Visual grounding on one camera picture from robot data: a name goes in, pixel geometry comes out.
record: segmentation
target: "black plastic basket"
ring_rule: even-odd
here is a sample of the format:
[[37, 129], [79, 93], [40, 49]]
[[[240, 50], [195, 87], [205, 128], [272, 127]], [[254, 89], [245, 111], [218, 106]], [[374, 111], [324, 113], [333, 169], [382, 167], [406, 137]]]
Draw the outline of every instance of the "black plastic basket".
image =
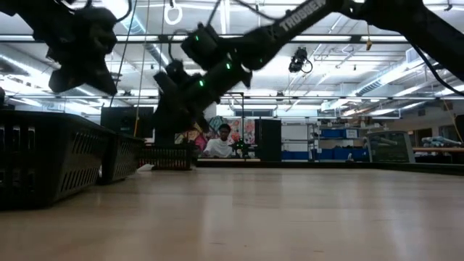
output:
[[183, 144], [146, 144], [140, 156], [140, 166], [150, 164], [153, 170], [190, 170], [191, 161], [191, 146]]
[[110, 184], [134, 174], [144, 142], [141, 138], [124, 134], [113, 135], [103, 158], [98, 184]]
[[0, 207], [45, 207], [95, 184], [111, 135], [77, 115], [0, 110]]

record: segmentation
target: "ceiling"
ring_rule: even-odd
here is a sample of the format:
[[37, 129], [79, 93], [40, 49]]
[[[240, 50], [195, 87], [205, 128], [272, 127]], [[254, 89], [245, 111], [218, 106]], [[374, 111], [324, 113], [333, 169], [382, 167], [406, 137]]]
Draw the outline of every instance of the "ceiling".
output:
[[[109, 8], [117, 16], [122, 15], [127, 8], [126, 0], [95, 0], [94, 4]], [[80, 6], [84, 1], [78, 1], [76, 6]], [[177, 29], [195, 30], [198, 22], [205, 23], [211, 13], [215, 0], [177, 0], [175, 1], [176, 9], [171, 10], [169, 1], [160, 0], [138, 0], [135, 11], [135, 21], [140, 23], [144, 30], [134, 29], [130, 30], [131, 35], [127, 37], [130, 17], [115, 28], [118, 39], [122, 42], [114, 48], [111, 55], [106, 57], [107, 66], [112, 72], [122, 73], [121, 81], [118, 83], [120, 93], [124, 91], [131, 91], [132, 94], [138, 95], [138, 90], [141, 89], [141, 95], [156, 96], [157, 84], [153, 80], [153, 75], [161, 69], [161, 64], [157, 62], [153, 52], [147, 51], [141, 43], [131, 43], [131, 41], [144, 40], [145, 34], [151, 35], [170, 35]], [[287, 9], [293, 9], [303, 0], [246, 0], [249, 4], [255, 6], [258, 2], [260, 11], [271, 17], [281, 17], [285, 14]], [[454, 8], [448, 12], [443, 11], [446, 8], [447, 2], [453, 4]], [[258, 15], [250, 12], [248, 9], [239, 6], [233, 0], [226, 0], [221, 4], [218, 12], [216, 12], [212, 19], [212, 26], [220, 35], [241, 35], [259, 25], [267, 25], [269, 20], [261, 18]], [[433, 10], [436, 14], [449, 22], [460, 31], [464, 31], [464, 0], [424, 0], [429, 9]], [[182, 9], [182, 17], [179, 21], [172, 24], [178, 16], [177, 9]], [[171, 20], [167, 21], [163, 15], [168, 13]], [[8, 17], [0, 14], [0, 22], [4, 26], [0, 28], [0, 42], [15, 38], [15, 39], [30, 39], [28, 36], [32, 34], [32, 30], [23, 22], [19, 17]], [[247, 104], [277, 104], [284, 103], [286, 108], [297, 109], [298, 106], [316, 104], [321, 105], [323, 109], [338, 109], [342, 112], [355, 111], [355, 113], [368, 113], [375, 112], [384, 107], [390, 108], [404, 108], [411, 104], [418, 103], [417, 101], [373, 101], [371, 99], [363, 100], [345, 100], [338, 99], [339, 96], [351, 96], [360, 87], [366, 86], [370, 79], [374, 79], [380, 72], [385, 72], [400, 65], [405, 60], [405, 52], [411, 46], [405, 41], [404, 43], [391, 44], [390, 41], [397, 41], [395, 38], [397, 33], [380, 30], [375, 27], [369, 28], [369, 33], [373, 39], [374, 45], [370, 51], [366, 51], [365, 42], [357, 41], [354, 43], [324, 43], [326, 40], [320, 40], [324, 37], [334, 39], [339, 36], [362, 35], [368, 34], [368, 26], [366, 22], [351, 20], [339, 13], [332, 13], [320, 22], [308, 28], [302, 35], [323, 35], [320, 38], [314, 38], [306, 43], [288, 43], [282, 50], [269, 62], [262, 70], [254, 72], [252, 79], [252, 87], [247, 90], [243, 85], [238, 84], [232, 91], [244, 91], [249, 96], [275, 96], [278, 91], [284, 92], [288, 96], [333, 96], [333, 99], [304, 99], [295, 103], [295, 100], [281, 101], [269, 99], [249, 99], [246, 100]], [[47, 46], [44, 43], [36, 43], [29, 40], [16, 41], [14, 43], [0, 43], [2, 46], [7, 46], [8, 50], [14, 49], [22, 54], [22, 57], [29, 57], [34, 61], [34, 64], [42, 64], [51, 66], [57, 65], [52, 63], [46, 58]], [[160, 54], [164, 60], [168, 60], [168, 45], [166, 43], [155, 43]], [[310, 61], [312, 61], [314, 69], [308, 74], [303, 73], [290, 73], [288, 66], [291, 56], [299, 47], [305, 47], [310, 54]], [[179, 43], [172, 45], [173, 56], [177, 59], [182, 59], [186, 66], [188, 73], [202, 72], [199, 66], [195, 65], [193, 61], [188, 58], [180, 48]], [[24, 64], [31, 62], [26, 58], [20, 61]], [[365, 94], [365, 96], [395, 96], [401, 91], [407, 90], [414, 86], [423, 85], [417, 88], [414, 92], [406, 91], [401, 96], [433, 96], [443, 88], [436, 84], [430, 72], [425, 70], [423, 63], [417, 64], [414, 68], [410, 68], [408, 72], [399, 72], [391, 75], [388, 81], [384, 81], [381, 86], [373, 89]], [[444, 78], [456, 86], [462, 85], [461, 82], [450, 75], [446, 70], [440, 72]], [[41, 86], [44, 95], [49, 95], [50, 92], [46, 90], [46, 86]], [[74, 92], [72, 95], [87, 96], [89, 94], [101, 95], [98, 91], [91, 88], [82, 87], [81, 92]], [[15, 95], [29, 94], [24, 91], [14, 92]], [[95, 104], [103, 104], [101, 101], [96, 101]], [[117, 105], [136, 104], [137, 99], [130, 99], [120, 101]], [[142, 99], [142, 104], [156, 104], [156, 99]]]

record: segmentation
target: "overhead camera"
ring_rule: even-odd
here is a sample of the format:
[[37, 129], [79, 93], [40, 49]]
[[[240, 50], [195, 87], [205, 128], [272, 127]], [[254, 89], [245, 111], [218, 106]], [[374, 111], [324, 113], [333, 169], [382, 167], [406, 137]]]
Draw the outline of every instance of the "overhead camera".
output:
[[305, 62], [311, 62], [307, 59], [307, 51], [306, 47], [298, 47], [297, 51], [295, 52], [294, 56], [291, 58], [291, 62], [289, 65], [289, 72], [290, 73], [297, 73], [299, 71], [303, 71], [303, 66], [305, 65]]

